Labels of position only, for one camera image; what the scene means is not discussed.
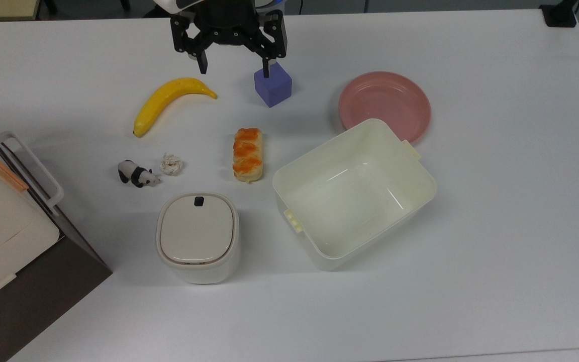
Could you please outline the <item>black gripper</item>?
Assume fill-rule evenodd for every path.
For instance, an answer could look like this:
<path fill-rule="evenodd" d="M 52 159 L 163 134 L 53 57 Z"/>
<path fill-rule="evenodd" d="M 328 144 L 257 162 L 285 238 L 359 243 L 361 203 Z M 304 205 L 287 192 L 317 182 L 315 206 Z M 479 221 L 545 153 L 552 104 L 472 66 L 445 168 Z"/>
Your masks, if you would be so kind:
<path fill-rule="evenodd" d="M 208 69 L 206 50 L 213 43 L 246 46 L 262 59 L 265 78 L 270 77 L 271 65 L 286 56 L 282 10 L 271 10 L 260 16 L 253 1 L 201 1 L 188 7 L 188 12 L 194 14 L 193 23 L 199 33 L 190 38 L 187 34 L 190 19 L 172 16 L 174 48 L 195 59 L 203 75 Z"/>

